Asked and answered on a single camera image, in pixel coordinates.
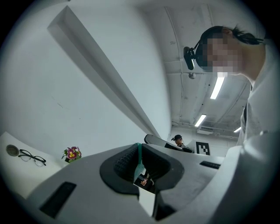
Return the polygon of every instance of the ceiling light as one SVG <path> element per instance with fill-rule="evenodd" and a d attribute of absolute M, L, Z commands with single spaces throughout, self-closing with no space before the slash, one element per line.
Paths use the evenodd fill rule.
<path fill-rule="evenodd" d="M 236 133 L 236 132 L 238 132 L 238 131 L 240 131 L 241 130 L 241 127 L 240 128 L 237 128 L 234 132 Z"/>
<path fill-rule="evenodd" d="M 202 114 L 199 120 L 196 122 L 195 127 L 198 127 L 205 118 L 206 114 Z"/>
<path fill-rule="evenodd" d="M 213 93 L 212 93 L 210 99 L 216 99 L 217 98 L 223 82 L 224 82 L 224 77 L 218 77 L 217 78 L 217 82 L 215 84 L 215 87 L 214 87 L 214 90 L 213 90 Z"/>

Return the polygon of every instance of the white wall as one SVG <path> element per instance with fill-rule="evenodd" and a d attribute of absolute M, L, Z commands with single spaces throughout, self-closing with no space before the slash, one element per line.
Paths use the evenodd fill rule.
<path fill-rule="evenodd" d="M 27 150 L 34 156 L 44 158 L 46 166 L 37 166 L 33 159 L 25 162 L 18 156 L 10 156 L 6 151 L 7 145 L 14 145 L 18 149 Z M 0 136 L 0 153 L 1 175 L 4 177 L 8 188 L 24 198 L 27 198 L 40 183 L 68 164 L 23 144 L 7 132 Z"/>
<path fill-rule="evenodd" d="M 68 4 L 112 61 L 163 139 L 171 127 L 164 69 L 152 33 L 135 9 L 94 9 L 77 2 L 33 13 L 15 27 L 0 61 L 0 126 L 60 158 L 143 142 L 145 134 L 77 68 L 47 31 Z"/>
<path fill-rule="evenodd" d="M 228 152 L 228 149 L 233 146 L 236 146 L 237 144 L 237 141 L 234 140 L 219 138 L 212 135 L 202 135 L 196 133 L 196 131 L 178 127 L 172 127 L 170 138 L 168 141 L 172 144 L 175 144 L 175 142 L 171 141 L 171 139 L 178 134 L 182 136 L 186 145 L 193 139 L 208 143 L 210 146 L 210 153 L 213 156 L 225 157 L 225 155 Z"/>

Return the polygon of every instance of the person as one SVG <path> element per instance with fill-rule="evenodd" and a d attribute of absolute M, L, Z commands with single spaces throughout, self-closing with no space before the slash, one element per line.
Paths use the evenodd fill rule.
<path fill-rule="evenodd" d="M 241 74 L 251 83 L 237 145 L 262 130 L 279 130 L 279 54 L 272 40 L 256 38 L 237 26 L 214 26 L 201 35 L 195 49 L 193 59 L 204 71 L 224 77 Z"/>
<path fill-rule="evenodd" d="M 175 137 L 172 138 L 171 141 L 175 141 L 176 145 L 180 148 L 186 147 L 183 143 L 183 138 L 181 135 L 175 135 Z"/>

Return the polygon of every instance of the potted plant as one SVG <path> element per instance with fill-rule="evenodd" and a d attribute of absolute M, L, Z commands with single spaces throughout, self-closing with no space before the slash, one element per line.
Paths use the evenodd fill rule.
<path fill-rule="evenodd" d="M 66 156 L 65 162 L 71 163 L 74 160 L 82 158 L 82 153 L 81 153 L 79 147 L 73 146 L 73 147 L 67 148 L 66 150 L 63 151 L 63 156 L 61 159 L 63 159 L 64 156 Z"/>

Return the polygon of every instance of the black slot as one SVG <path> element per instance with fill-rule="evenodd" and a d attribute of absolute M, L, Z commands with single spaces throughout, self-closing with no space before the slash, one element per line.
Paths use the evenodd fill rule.
<path fill-rule="evenodd" d="M 46 215 L 55 218 L 61 207 L 67 201 L 68 197 L 74 191 L 77 185 L 64 182 L 59 188 L 54 192 L 54 194 L 41 206 L 40 210 Z"/>
<path fill-rule="evenodd" d="M 202 161 L 200 163 L 200 165 L 207 166 L 207 167 L 214 168 L 214 169 L 219 169 L 220 168 L 220 164 L 211 163 L 211 162 L 207 162 L 207 161 Z"/>

